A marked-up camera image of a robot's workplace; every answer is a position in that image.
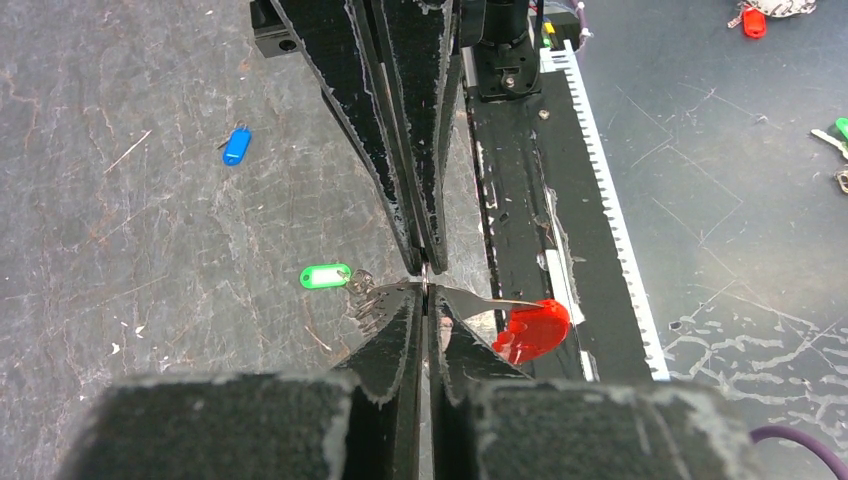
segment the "gray floor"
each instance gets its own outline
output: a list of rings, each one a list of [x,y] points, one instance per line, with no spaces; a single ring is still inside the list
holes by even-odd
[[[848,8],[752,43],[724,27],[735,1],[650,3],[592,2],[583,70],[671,367],[846,456],[848,198],[806,132],[848,112]],[[311,74],[261,58],[246,4],[0,12],[0,477],[49,478],[115,377],[319,370],[361,340],[298,273],[394,281],[400,259]],[[254,142],[226,168],[240,120]],[[443,281],[485,292],[460,120]],[[762,447],[767,478],[827,478],[786,448]]]
[[[848,116],[848,4],[754,42],[735,3],[587,2],[583,76],[674,376],[848,459],[848,196],[808,135]],[[830,478],[759,450],[766,478]]]

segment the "red object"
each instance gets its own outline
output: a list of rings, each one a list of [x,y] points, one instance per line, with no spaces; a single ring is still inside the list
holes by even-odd
[[[745,35],[751,38],[766,36],[766,16],[755,8],[748,7],[742,12],[742,26],[745,29]]]
[[[513,310],[506,331],[492,348],[514,365],[538,358],[556,348],[571,330],[568,310],[556,300],[538,302],[542,308]]]

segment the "white toothed strip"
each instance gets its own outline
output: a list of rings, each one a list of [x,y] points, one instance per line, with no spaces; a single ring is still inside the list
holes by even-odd
[[[651,314],[648,295],[645,293],[645,286],[642,284],[639,267],[636,265],[636,256],[633,253],[633,246],[630,244],[630,235],[627,233],[624,215],[618,202],[618,195],[615,193],[615,186],[607,164],[607,157],[604,155],[604,148],[601,145],[598,127],[589,106],[583,77],[580,75],[580,68],[571,50],[571,45],[566,42],[565,47],[566,50],[563,52],[551,52],[549,48],[542,49],[542,72],[561,70],[565,72],[565,76],[568,78],[571,96],[574,99],[575,107],[577,107],[575,109],[577,119],[583,129],[586,149],[594,166],[598,186],[602,189],[604,210],[609,219],[613,237],[615,237],[618,259],[621,261],[621,269],[624,271],[624,280],[630,290],[630,301],[633,304],[633,310],[636,312],[636,321],[639,323],[639,331],[642,334],[645,359],[651,368],[651,375],[654,380],[668,380],[668,366],[665,363],[665,356],[660,345],[657,326]]]

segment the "purple cable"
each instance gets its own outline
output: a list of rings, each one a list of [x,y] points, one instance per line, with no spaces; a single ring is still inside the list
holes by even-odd
[[[783,425],[770,425],[751,430],[751,440],[754,443],[760,443],[767,438],[783,438],[807,447],[809,451],[822,459],[830,471],[836,475],[837,480],[848,480],[848,467],[827,446],[810,435]]]

